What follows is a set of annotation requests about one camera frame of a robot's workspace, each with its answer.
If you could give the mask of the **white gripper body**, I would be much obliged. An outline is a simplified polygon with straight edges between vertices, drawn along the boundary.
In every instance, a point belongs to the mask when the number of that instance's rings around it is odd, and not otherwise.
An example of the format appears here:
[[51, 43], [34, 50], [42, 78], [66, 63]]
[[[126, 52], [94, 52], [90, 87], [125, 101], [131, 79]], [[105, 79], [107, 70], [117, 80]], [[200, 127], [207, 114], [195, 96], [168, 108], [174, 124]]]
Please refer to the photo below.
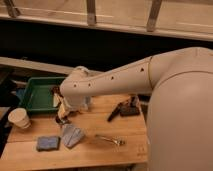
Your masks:
[[64, 118], [71, 112], [78, 111], [83, 105], [83, 100], [80, 98], [72, 99], [71, 102], [68, 102], [65, 98], [60, 98], [60, 102], [61, 104], [57, 113], [59, 118]]

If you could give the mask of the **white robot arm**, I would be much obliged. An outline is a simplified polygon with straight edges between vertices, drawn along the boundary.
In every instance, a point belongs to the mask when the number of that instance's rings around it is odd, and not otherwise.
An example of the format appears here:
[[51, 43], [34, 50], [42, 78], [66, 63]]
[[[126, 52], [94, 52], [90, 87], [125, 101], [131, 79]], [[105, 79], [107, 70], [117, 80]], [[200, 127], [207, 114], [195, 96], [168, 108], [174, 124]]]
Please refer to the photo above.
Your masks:
[[213, 49], [174, 50], [96, 76], [77, 67], [60, 91], [71, 110], [91, 96], [148, 94], [149, 171], [213, 171]]

